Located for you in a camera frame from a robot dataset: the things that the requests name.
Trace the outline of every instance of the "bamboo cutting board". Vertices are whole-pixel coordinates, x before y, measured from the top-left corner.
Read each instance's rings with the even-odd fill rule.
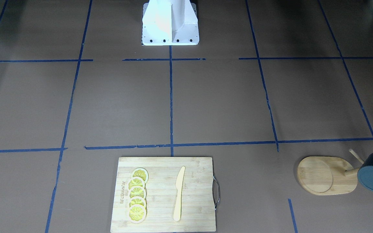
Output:
[[[185,166],[181,219],[173,220],[176,177]],[[145,168],[147,215],[143,222],[129,221],[127,182],[132,171]],[[213,161],[209,157],[120,157],[111,218],[111,233],[215,231]]]

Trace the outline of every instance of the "wooden knife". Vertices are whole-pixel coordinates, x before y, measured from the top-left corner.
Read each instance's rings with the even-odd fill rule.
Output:
[[[175,187],[178,190],[176,194],[176,202],[174,209],[174,220],[179,221],[181,219],[181,206],[182,206],[182,185],[184,184],[185,166],[179,170],[178,177],[176,178]]]

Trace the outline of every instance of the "lemon slice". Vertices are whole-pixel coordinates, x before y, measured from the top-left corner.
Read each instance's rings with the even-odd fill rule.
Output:
[[[134,196],[129,200],[129,207],[131,207],[132,205],[136,205],[136,204],[143,205],[144,207],[146,207],[145,198],[141,196]]]
[[[142,186],[145,187],[145,181],[139,176],[132,177],[128,182],[129,189],[133,186]]]
[[[134,204],[129,208],[129,218],[134,224],[141,223],[146,217],[146,208],[140,204]]]
[[[133,186],[129,189],[129,197],[132,198],[134,196],[140,196],[142,198],[146,198],[146,190],[142,186]]]
[[[149,174],[145,168],[136,168],[132,172],[132,177],[136,177],[136,176],[142,178],[143,181],[145,181],[145,183],[148,182],[149,180]]]

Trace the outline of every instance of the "brand logo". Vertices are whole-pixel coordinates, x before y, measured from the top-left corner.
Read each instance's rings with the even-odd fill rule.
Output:
[[[122,182],[122,190],[120,191],[120,204],[123,204],[123,193],[125,192],[125,182]]]

